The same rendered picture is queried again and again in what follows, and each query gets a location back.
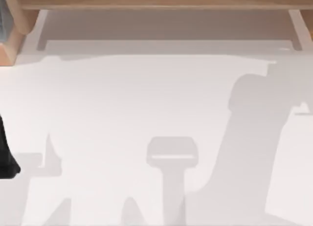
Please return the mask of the pale wooden drawer front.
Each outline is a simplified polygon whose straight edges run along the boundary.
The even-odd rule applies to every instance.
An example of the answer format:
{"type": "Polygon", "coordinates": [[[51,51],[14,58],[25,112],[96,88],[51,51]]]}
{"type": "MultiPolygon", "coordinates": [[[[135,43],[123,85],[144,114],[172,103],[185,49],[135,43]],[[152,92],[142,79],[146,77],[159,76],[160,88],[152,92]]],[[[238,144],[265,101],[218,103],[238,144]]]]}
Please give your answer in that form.
{"type": "Polygon", "coordinates": [[[25,36],[14,26],[8,39],[0,43],[0,67],[13,66],[23,45],[25,36]]]}

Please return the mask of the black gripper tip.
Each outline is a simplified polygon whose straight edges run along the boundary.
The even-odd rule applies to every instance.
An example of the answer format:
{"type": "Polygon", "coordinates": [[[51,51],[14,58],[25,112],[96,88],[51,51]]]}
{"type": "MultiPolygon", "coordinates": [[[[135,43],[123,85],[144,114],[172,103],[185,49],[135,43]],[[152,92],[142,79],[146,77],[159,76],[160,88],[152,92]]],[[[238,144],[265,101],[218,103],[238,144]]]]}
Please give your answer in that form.
{"type": "Polygon", "coordinates": [[[0,180],[13,179],[20,172],[21,168],[9,149],[3,119],[0,115],[0,180]]]}

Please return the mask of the grey pierced drawer inside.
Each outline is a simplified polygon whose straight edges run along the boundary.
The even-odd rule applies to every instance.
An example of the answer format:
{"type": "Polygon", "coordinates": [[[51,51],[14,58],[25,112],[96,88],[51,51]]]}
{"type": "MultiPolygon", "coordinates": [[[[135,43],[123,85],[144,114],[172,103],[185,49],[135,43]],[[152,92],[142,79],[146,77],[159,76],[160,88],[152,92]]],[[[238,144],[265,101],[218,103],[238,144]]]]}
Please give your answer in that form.
{"type": "Polygon", "coordinates": [[[13,25],[13,17],[6,0],[0,0],[0,44],[8,40],[13,25]]]}

